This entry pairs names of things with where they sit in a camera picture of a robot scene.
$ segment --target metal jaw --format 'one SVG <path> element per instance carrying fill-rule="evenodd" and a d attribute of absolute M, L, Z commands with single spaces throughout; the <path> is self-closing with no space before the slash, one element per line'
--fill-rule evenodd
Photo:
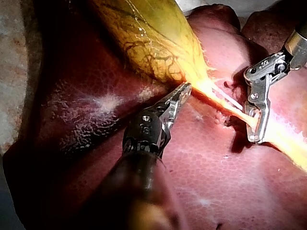
<path fill-rule="evenodd" d="M 261 144 L 265 141 L 264 136 L 271 105 L 268 98 L 269 88 L 278 80 L 284 78 L 289 71 L 288 57 L 281 51 L 268 56 L 244 72 L 244 78 L 248 84 L 248 101 L 245 102 L 245 113 L 252 117 L 259 114 L 255 130 L 247 125 L 250 142 Z"/>
<path fill-rule="evenodd" d="M 125 130 L 123 154 L 142 150 L 161 158 L 171 139 L 170 129 L 190 94 L 191 84 L 185 82 L 155 105 L 140 111 Z"/>

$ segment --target white spot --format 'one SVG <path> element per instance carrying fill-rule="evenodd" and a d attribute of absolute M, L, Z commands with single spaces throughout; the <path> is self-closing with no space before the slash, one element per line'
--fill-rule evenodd
<path fill-rule="evenodd" d="M 154 90 L 151 90 L 150 87 L 146 87 L 138 94 L 138 102 L 145 102 L 152 98 L 153 95 Z"/>
<path fill-rule="evenodd" d="M 203 122 L 203 116 L 199 112 L 197 112 L 190 103 L 187 103 L 187 105 L 191 108 L 190 111 L 192 112 L 192 115 L 194 115 L 196 120 Z"/>
<path fill-rule="evenodd" d="M 94 97 L 71 87 L 65 81 L 59 81 L 46 105 L 49 119 L 60 119 L 74 129 L 60 140 L 65 152 L 88 148 L 93 136 L 106 136 L 118 121 L 115 110 L 125 100 L 112 93 Z"/>

